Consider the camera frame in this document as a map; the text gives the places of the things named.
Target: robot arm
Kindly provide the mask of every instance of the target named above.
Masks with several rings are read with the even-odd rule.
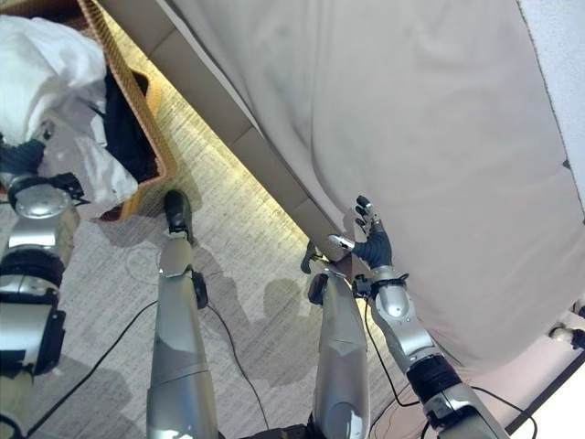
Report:
[[[365,197],[356,207],[357,224],[368,239],[356,243],[331,235],[330,240],[365,261],[371,278],[358,276],[354,289],[368,300],[390,353],[419,396],[425,416],[442,439],[502,439],[509,436],[473,389],[463,383],[416,316],[406,280],[392,266],[392,250],[382,221]]]
[[[59,361],[59,286],[80,223],[74,199],[83,192],[71,174],[37,176],[40,142],[0,147],[0,183],[18,216],[0,260],[0,436],[22,437],[33,376]]]

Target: silver metal part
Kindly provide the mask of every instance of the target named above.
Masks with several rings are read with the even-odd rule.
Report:
[[[0,294],[32,294],[42,296],[47,290],[59,294],[58,287],[40,277],[22,274],[5,274],[0,276]]]
[[[5,255],[35,248],[57,255],[67,266],[73,252],[73,234],[80,224],[69,194],[50,185],[38,185],[21,190],[16,197],[18,222]]]
[[[146,435],[149,439],[218,438],[207,366],[191,280],[188,241],[175,237],[160,259],[158,306]]]
[[[399,273],[391,265],[380,265],[372,270],[372,284],[378,281],[397,279],[398,277]]]
[[[15,179],[14,174],[10,174],[8,172],[0,172],[0,185],[6,190],[10,188],[13,180]]]
[[[403,373],[417,361],[441,354],[417,318],[412,299],[404,286],[381,286],[372,304],[372,317],[382,330],[388,349]]]
[[[552,331],[550,331],[548,336],[553,340],[570,343],[573,339],[573,331],[571,329],[568,329],[564,325],[559,325],[558,327],[555,327]]]
[[[432,413],[435,419],[444,419],[445,417],[449,416],[453,412],[461,410],[463,407],[471,407],[477,413],[479,418],[483,421],[484,428],[482,423],[477,423],[478,421],[470,421],[466,422],[465,420],[457,423],[455,426],[449,428],[444,433],[440,434],[441,438],[449,437],[449,438],[490,438],[490,439],[507,439],[509,438],[508,434],[505,432],[504,428],[499,424],[499,422],[494,418],[494,416],[487,410],[484,403],[479,399],[477,394],[473,391],[471,387],[469,387],[465,383],[456,384],[449,389],[438,393],[437,395],[430,398],[423,407],[423,411],[429,417],[430,413]],[[473,426],[473,428],[477,428],[477,430],[470,430],[473,435],[455,435],[455,434],[462,434],[464,431],[467,431],[467,428]]]
[[[50,305],[0,303],[0,351],[24,350],[23,366],[37,363]]]
[[[354,247],[356,247],[356,243],[346,238],[345,236],[329,235],[328,238],[329,241],[332,242],[333,244],[338,245],[339,247],[342,247],[346,250],[349,250],[350,252],[354,250]]]
[[[469,416],[439,434],[440,439],[495,439],[499,437],[508,436],[496,436],[479,414]]]
[[[319,340],[314,421],[327,439],[362,439],[369,430],[366,335],[345,276],[332,265],[316,263],[322,265],[328,280]]]
[[[364,233],[369,235],[369,233],[373,230],[383,230],[382,221],[374,208],[372,203],[367,203],[365,207],[362,209],[366,212],[366,215],[363,217],[364,222],[366,225],[364,226]]]
[[[23,189],[16,195],[16,213],[25,218],[44,219],[71,207],[67,192],[49,184]]]

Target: wire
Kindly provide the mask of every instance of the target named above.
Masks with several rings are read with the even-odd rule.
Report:
[[[260,407],[260,411],[262,413],[262,418],[264,419],[264,423],[266,424],[266,430],[270,430],[271,427],[268,425],[268,419],[266,418],[266,412],[264,411],[264,407],[262,406],[260,395],[256,391],[256,388],[252,384],[252,381],[250,381],[250,379],[248,378],[248,375],[246,375],[246,372],[244,371],[244,368],[241,366],[241,363],[239,362],[238,354],[236,353],[236,344],[234,343],[234,338],[231,336],[231,332],[229,331],[229,328],[228,328],[228,325],[226,324],[226,321],[223,319],[223,317],[219,314],[219,312],[211,304],[207,304],[207,308],[209,308],[209,310],[212,311],[213,314],[215,314],[218,317],[219,321],[221,322],[221,325],[223,325],[223,327],[226,329],[226,333],[228,334],[228,338],[229,338],[229,344],[231,345],[231,350],[234,354],[234,360],[236,361],[236,364],[238,365],[239,372],[241,373],[241,376],[244,377],[244,380],[246,380],[246,382],[248,382],[248,384],[250,385],[250,388],[254,392],[254,395],[256,396],[256,401],[258,401],[258,406]]]
[[[380,351],[378,349],[378,346],[376,345],[376,342],[374,341],[374,338],[372,337],[372,333],[369,329],[369,323],[367,322],[367,308],[369,307],[369,303],[367,302],[366,299],[366,306],[364,307],[364,323],[366,324],[366,330],[367,330],[367,334],[369,336],[369,339],[372,342],[372,345],[374,345],[374,349],[376,350],[376,354],[378,355],[378,359],[380,360],[380,364],[382,365],[382,369],[384,370],[384,372],[386,373],[386,377],[388,378],[388,382],[390,383],[390,387],[392,388],[392,393],[394,393],[394,399],[396,401],[396,403],[400,406],[400,407],[412,407],[414,405],[418,405],[420,404],[420,401],[413,401],[413,402],[402,402],[399,399],[399,395],[396,392],[396,388],[394,387],[394,382],[392,382],[392,378],[390,378],[390,374],[388,373],[388,369],[386,369],[386,364],[384,364],[384,360],[382,359],[382,355],[380,354]],[[384,411],[379,415],[379,417],[376,419],[376,422],[378,421],[378,419],[381,417],[381,415],[384,413]]]
[[[522,410],[520,407],[515,406],[512,402],[506,401],[501,396],[497,396],[496,394],[491,393],[490,391],[487,391],[486,389],[483,389],[483,388],[477,387],[477,386],[472,386],[472,389],[474,389],[476,391],[482,391],[486,395],[490,395],[492,398],[494,398],[500,402],[503,402],[505,405],[508,405],[508,406],[512,407],[514,410],[517,410],[517,411],[521,412],[522,414],[524,414],[526,416],[526,418],[529,419],[532,422],[532,425],[534,426],[534,432],[532,433],[532,439],[537,438],[537,434],[538,434],[537,421],[534,419],[534,417],[530,413],[528,413],[526,410]]]
[[[372,434],[372,430],[374,430],[374,427],[376,426],[376,424],[378,423],[378,421],[380,420],[380,418],[384,415],[384,413],[386,412],[387,409],[390,408],[390,405],[392,405],[394,401],[390,402],[390,404],[388,404],[386,407],[384,407],[384,409],[382,410],[382,412],[380,412],[378,414],[378,416],[376,416],[376,419],[374,421],[372,421],[369,425],[369,433]]]
[[[384,431],[384,434],[382,435],[382,437],[386,437],[391,426],[392,426],[392,419],[388,418],[388,427],[386,427],[386,430]],[[374,439],[378,439],[378,424],[376,424],[376,428],[374,429]]]
[[[424,439],[424,436],[427,435],[427,430],[429,430],[429,425],[431,425],[429,423],[429,421],[427,421],[427,423],[424,424],[424,427],[422,427],[422,431],[420,432],[420,439]]]
[[[138,313],[136,313],[136,315],[133,317],[133,319],[128,323],[128,325],[126,325],[126,327],[123,329],[122,333],[118,336],[118,338],[116,338],[116,340],[112,343],[112,345],[108,348],[108,350],[105,351],[105,353],[100,357],[100,359],[98,359],[98,361],[93,365],[93,368],[91,368],[91,370],[85,375],[85,377],[83,377],[81,379],[80,382],[78,382],[73,389],[71,389],[70,391],[68,391],[60,400],[58,400],[57,402],[55,402],[55,404],[53,404],[53,406],[48,409],[48,411],[37,421],[37,423],[35,423],[30,430],[28,430],[28,434],[27,434],[27,438],[32,436],[42,425],[43,423],[45,423],[47,421],[48,418],[50,418],[54,412],[57,411],[57,409],[63,405],[63,403],[73,394],[77,391],[77,389],[79,387],[81,387],[89,378],[91,378],[91,375],[93,375],[93,372],[95,372],[97,370],[97,368],[102,364],[102,362],[106,359],[106,357],[108,357],[108,355],[110,354],[110,352],[113,351],[113,349],[116,347],[116,345],[118,345],[118,343],[120,342],[120,340],[122,340],[122,338],[126,335],[126,332],[128,332],[128,329],[130,329],[130,327],[134,324],[134,322],[136,321],[136,319],[138,319],[138,317],[140,317],[140,315],[146,311],[148,308],[150,308],[152,305],[156,304],[156,302],[158,301],[153,301],[150,304],[144,306],[140,311],[138,311]]]

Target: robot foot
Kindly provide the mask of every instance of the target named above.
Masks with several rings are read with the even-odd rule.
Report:
[[[575,302],[575,305],[573,305],[571,311],[577,316],[585,318],[585,297]]]
[[[561,324],[554,327],[548,336],[553,340],[570,343],[574,349],[585,349],[585,331],[581,329],[565,327]]]
[[[165,214],[170,233],[183,231],[186,239],[193,244],[193,222],[191,219],[191,204],[189,198],[180,190],[169,190],[165,195]]]

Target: black cable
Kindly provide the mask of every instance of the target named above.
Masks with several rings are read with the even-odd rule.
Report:
[[[4,416],[2,413],[0,413],[0,423],[5,423],[10,428],[12,428],[12,436],[10,439],[24,439],[25,436],[22,435],[20,427],[17,423],[14,422],[12,418]]]
[[[148,308],[150,308],[152,305],[156,304],[156,300],[154,300],[153,302],[151,302],[150,304],[146,305],[145,307],[143,307],[140,311],[138,311],[138,313],[136,313],[136,315],[133,317],[133,319],[130,321],[130,323],[128,323],[128,325],[126,325],[126,327],[123,329],[122,333],[118,336],[118,338],[116,338],[116,340],[112,343],[112,345],[108,348],[108,350],[105,351],[105,353],[100,357],[100,359],[98,359],[98,361],[93,365],[93,368],[91,368],[91,370],[85,375],[85,377],[83,377],[81,379],[80,382],[78,382],[73,389],[71,389],[70,391],[68,391],[60,400],[58,400],[57,402],[55,402],[55,404],[53,404],[53,406],[48,409],[48,411],[37,421],[37,423],[35,423],[30,430],[28,430],[28,434],[27,434],[27,438],[32,436],[42,425],[43,423],[45,423],[47,421],[48,418],[50,418],[54,412],[57,411],[57,409],[63,405],[63,403],[73,394],[77,391],[77,389],[79,387],[81,387],[85,381],[87,381],[89,378],[91,378],[91,375],[93,375],[93,372],[95,372],[97,370],[97,368],[102,364],[102,362],[106,359],[106,357],[110,354],[110,352],[113,351],[113,349],[116,347],[116,345],[118,345],[118,343],[120,342],[120,340],[122,340],[122,338],[126,335],[126,332],[128,332],[128,329],[130,329],[130,327],[134,324],[134,322],[136,321],[136,319],[138,317],[140,317],[140,315],[146,311]]]
[[[271,427],[268,425],[268,419],[266,418],[266,412],[264,411],[264,407],[262,406],[260,395],[256,391],[256,388],[252,384],[252,381],[250,381],[250,379],[248,378],[248,375],[246,375],[246,372],[244,371],[244,368],[241,366],[241,363],[239,362],[238,354],[236,353],[236,344],[234,343],[234,338],[231,336],[231,332],[229,332],[229,328],[228,328],[228,325],[226,324],[226,321],[223,319],[223,317],[219,314],[219,312],[212,305],[207,304],[207,308],[209,308],[209,310],[212,311],[213,314],[215,314],[218,317],[219,321],[221,322],[221,325],[223,325],[223,327],[226,329],[226,333],[228,334],[228,338],[229,338],[229,344],[231,345],[231,350],[234,354],[234,360],[236,361],[236,364],[238,365],[239,372],[241,373],[241,376],[244,377],[244,380],[246,380],[246,382],[248,382],[252,391],[254,392],[254,395],[256,396],[256,401],[258,401],[258,406],[260,407],[260,411],[262,412],[262,418],[264,418],[264,423],[266,424],[266,429],[270,430]]]
[[[429,423],[429,421],[427,421],[427,423],[424,424],[424,427],[422,427],[422,431],[420,432],[420,439],[424,439],[424,436],[427,435],[427,430],[429,430],[429,425],[431,425]]]
[[[390,408],[390,405],[392,405],[393,402],[394,401],[390,402],[390,404],[388,404],[386,407],[384,407],[384,409],[382,409],[382,412],[380,412],[378,414],[378,416],[376,416],[376,419],[369,424],[369,433],[370,434],[372,434],[372,430],[374,430],[374,427],[376,426],[376,424],[378,423],[378,421],[380,420],[380,418],[384,415],[384,413],[386,412],[386,410]]]
[[[492,398],[503,402],[505,405],[512,407],[513,409],[521,412],[522,414],[524,414],[526,416],[527,419],[529,419],[530,421],[532,421],[532,425],[534,426],[534,432],[532,433],[532,439],[536,439],[537,438],[537,434],[538,434],[538,425],[537,425],[537,421],[534,419],[534,417],[528,413],[526,410],[522,410],[520,407],[515,406],[512,402],[506,401],[504,398],[502,398],[501,396],[497,396],[494,393],[491,393],[490,391],[487,391],[486,389],[483,389],[481,387],[477,387],[477,386],[472,386],[472,389],[476,390],[476,391],[482,391],[483,393],[485,393],[486,395],[490,395]]]
[[[384,364],[384,360],[382,359],[382,355],[380,354],[380,351],[378,349],[378,346],[376,345],[376,342],[374,341],[374,338],[372,337],[372,333],[369,329],[369,323],[367,322],[367,308],[369,307],[369,303],[367,302],[366,299],[366,306],[364,307],[364,323],[366,324],[366,330],[367,330],[367,334],[369,335],[369,339],[372,342],[372,345],[374,345],[374,350],[376,351],[376,354],[378,355],[378,359],[380,360],[380,364],[382,365],[382,369],[384,370],[384,372],[386,373],[386,377],[388,378],[388,382],[390,383],[390,387],[392,388],[392,393],[394,393],[394,398],[396,400],[396,403],[400,406],[400,407],[412,407],[414,405],[418,405],[420,404],[420,401],[413,401],[413,402],[401,402],[399,399],[399,395],[396,392],[396,388],[394,387],[394,382],[392,382],[392,378],[390,378],[390,374],[388,373],[388,369],[386,369],[386,364]]]

